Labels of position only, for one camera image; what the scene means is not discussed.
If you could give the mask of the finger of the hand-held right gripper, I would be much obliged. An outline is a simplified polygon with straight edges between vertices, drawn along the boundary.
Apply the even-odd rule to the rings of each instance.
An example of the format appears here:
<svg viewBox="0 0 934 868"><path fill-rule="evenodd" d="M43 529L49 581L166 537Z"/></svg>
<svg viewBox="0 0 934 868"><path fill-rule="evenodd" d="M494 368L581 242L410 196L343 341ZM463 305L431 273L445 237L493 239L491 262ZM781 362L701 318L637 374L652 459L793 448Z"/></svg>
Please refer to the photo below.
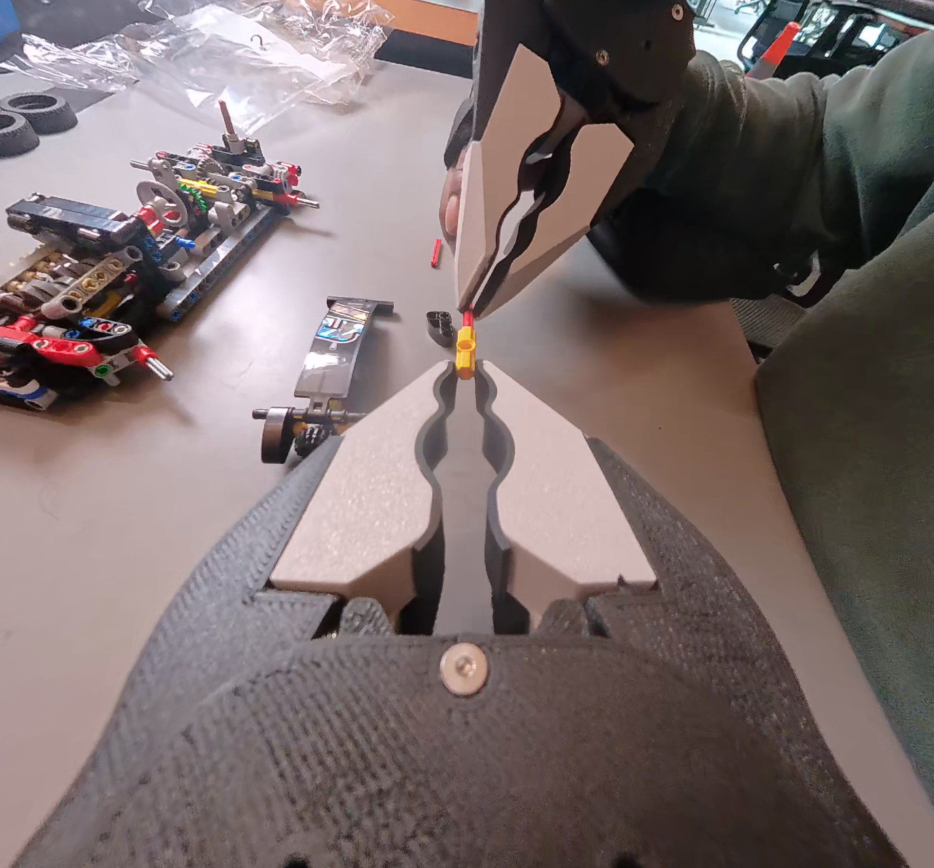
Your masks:
<svg viewBox="0 0 934 868"><path fill-rule="evenodd" d="M476 319L493 314L522 292L590 229L633 142L615 124L586 124L560 164L566 179L544 191L518 222L508 249L473 299Z"/></svg>
<svg viewBox="0 0 934 868"><path fill-rule="evenodd" d="M480 138L468 145L455 249L457 307L477 311L500 250L503 219L520 198L520 167L561 113L549 65L518 45Z"/></svg>

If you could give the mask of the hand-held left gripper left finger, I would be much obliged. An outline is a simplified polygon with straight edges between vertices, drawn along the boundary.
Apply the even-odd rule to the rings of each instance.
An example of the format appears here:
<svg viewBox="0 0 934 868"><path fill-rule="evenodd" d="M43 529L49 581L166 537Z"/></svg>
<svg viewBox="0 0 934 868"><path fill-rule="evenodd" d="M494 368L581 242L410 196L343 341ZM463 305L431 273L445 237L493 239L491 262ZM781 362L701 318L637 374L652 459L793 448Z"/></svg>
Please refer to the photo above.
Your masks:
<svg viewBox="0 0 934 868"><path fill-rule="evenodd" d="M437 466L458 377L438 363L347 431L269 577L279 591L375 600L430 635L445 575Z"/></svg>

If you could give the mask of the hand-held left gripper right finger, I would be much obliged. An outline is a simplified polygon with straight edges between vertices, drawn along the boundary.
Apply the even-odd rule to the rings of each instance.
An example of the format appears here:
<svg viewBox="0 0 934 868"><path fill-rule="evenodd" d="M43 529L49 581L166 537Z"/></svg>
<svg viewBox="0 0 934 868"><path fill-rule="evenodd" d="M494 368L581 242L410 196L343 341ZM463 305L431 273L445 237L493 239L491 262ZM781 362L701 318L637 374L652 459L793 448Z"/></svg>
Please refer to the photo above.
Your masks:
<svg viewBox="0 0 934 868"><path fill-rule="evenodd" d="M585 434L486 361L474 375L485 499L485 570L493 631L527 634L556 601L584 604L657 582Z"/></svg>

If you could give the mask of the black lego wing assembly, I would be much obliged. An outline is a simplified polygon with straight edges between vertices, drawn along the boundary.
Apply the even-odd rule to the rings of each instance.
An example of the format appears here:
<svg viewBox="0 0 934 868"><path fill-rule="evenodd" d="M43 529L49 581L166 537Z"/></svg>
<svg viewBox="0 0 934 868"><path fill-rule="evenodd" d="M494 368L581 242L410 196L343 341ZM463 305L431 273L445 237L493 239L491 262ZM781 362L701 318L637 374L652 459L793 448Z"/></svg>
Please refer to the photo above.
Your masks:
<svg viewBox="0 0 934 868"><path fill-rule="evenodd" d="M290 454L307 457L340 429L364 415L344 403L354 379L360 349L374 319L394 314L393 301L330 296L327 311L305 353L288 406L253 409L263 423L261 460L285 464Z"/></svg>

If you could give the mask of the lego car chassis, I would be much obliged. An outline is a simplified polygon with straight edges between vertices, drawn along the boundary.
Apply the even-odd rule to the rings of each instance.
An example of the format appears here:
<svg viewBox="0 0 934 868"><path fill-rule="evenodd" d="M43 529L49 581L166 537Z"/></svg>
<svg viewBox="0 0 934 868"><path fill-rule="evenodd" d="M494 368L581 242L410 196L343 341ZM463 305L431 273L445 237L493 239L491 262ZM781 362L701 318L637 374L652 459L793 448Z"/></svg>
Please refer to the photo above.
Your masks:
<svg viewBox="0 0 934 868"><path fill-rule="evenodd" d="M40 193L6 208L36 247L2 276L3 407L44 412L136 369L173 381L150 332L192 311L293 210L320 208L300 165L266 158L218 108L219 144L132 161L146 173L132 212Z"/></svg>

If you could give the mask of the black rubber lego tyre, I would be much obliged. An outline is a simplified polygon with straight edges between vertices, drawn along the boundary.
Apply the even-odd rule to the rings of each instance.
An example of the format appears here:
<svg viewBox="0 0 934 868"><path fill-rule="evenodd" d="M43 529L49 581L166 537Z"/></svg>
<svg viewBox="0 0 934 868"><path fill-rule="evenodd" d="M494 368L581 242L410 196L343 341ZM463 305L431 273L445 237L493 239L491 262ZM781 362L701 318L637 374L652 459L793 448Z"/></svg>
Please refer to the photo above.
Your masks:
<svg viewBox="0 0 934 868"><path fill-rule="evenodd" d="M0 114L0 158L10 159L33 151L40 138L28 120L19 114Z"/></svg>
<svg viewBox="0 0 934 868"><path fill-rule="evenodd" d="M1 108L24 118L40 136L64 133L77 125L71 104L52 92L14 93L1 99Z"/></svg>

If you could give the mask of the person's right hand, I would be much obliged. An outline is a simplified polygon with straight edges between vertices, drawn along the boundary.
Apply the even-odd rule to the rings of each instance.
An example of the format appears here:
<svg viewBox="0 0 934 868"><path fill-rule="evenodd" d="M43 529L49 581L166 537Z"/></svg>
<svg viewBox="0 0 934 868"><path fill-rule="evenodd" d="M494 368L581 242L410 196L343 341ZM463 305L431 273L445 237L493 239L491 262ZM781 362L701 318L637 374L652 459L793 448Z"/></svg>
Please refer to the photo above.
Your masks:
<svg viewBox="0 0 934 868"><path fill-rule="evenodd" d="M461 209L461 186L463 179L463 165L457 163L447 171L445 184L439 204L439 222L444 240L454 247L457 239L457 229Z"/></svg>

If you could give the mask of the orange traffic cone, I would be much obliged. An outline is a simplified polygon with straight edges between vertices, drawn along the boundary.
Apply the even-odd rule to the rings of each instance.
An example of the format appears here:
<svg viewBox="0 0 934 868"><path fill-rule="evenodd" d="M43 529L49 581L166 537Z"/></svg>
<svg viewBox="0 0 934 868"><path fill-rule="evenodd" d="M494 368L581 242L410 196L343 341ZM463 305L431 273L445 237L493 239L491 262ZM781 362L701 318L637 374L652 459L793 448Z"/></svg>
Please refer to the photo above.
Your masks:
<svg viewBox="0 0 934 868"><path fill-rule="evenodd" d="M791 45L800 32L800 23L788 22L769 47L747 72L749 80L765 80L773 77L779 65L788 55Z"/></svg>

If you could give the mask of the clear plastic bag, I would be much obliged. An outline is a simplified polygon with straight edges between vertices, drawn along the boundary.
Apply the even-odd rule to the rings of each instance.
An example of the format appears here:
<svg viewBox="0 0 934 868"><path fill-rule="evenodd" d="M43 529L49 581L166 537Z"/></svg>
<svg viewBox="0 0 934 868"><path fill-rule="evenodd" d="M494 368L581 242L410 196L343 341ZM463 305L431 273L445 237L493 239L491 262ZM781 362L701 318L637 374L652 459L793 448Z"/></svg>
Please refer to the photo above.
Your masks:
<svg viewBox="0 0 934 868"><path fill-rule="evenodd" d="M111 34L66 47L33 34L9 34L2 40L1 66L58 89L114 93L142 78L122 39Z"/></svg>
<svg viewBox="0 0 934 868"><path fill-rule="evenodd" d="M124 36L139 75L199 115L224 103L253 134L300 104L352 104L395 17L374 0L141 0Z"/></svg>

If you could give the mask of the black mat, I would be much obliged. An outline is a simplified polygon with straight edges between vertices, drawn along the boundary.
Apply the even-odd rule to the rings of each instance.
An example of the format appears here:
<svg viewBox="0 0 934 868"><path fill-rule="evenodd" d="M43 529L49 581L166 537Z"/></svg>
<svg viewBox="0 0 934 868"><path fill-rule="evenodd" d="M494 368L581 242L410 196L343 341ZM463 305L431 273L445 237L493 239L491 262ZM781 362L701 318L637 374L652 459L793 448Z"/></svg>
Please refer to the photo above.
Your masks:
<svg viewBox="0 0 934 868"><path fill-rule="evenodd" d="M51 109L53 98L65 101L75 114L80 114L89 107L108 99L112 94L89 89L61 89L40 84L26 85L24 81L2 81L1 98L24 98L26 103L19 105L28 111L38 112Z"/></svg>

